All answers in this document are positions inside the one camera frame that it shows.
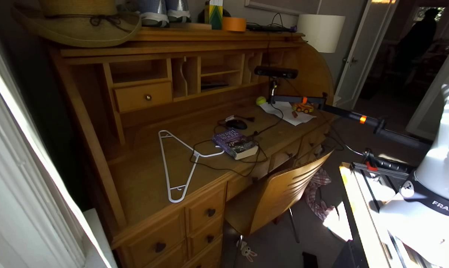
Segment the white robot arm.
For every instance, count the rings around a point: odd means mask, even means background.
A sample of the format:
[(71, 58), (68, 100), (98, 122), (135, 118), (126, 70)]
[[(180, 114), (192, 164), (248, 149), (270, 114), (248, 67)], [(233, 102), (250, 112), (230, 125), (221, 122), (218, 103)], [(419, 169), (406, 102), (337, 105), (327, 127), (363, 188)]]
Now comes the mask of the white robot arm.
[(382, 175), (404, 182), (397, 200), (386, 203), (380, 209), (382, 213), (449, 219), (449, 75), (440, 93), (443, 111), (438, 131), (421, 164), (410, 172), (406, 172), (400, 163), (382, 164)]

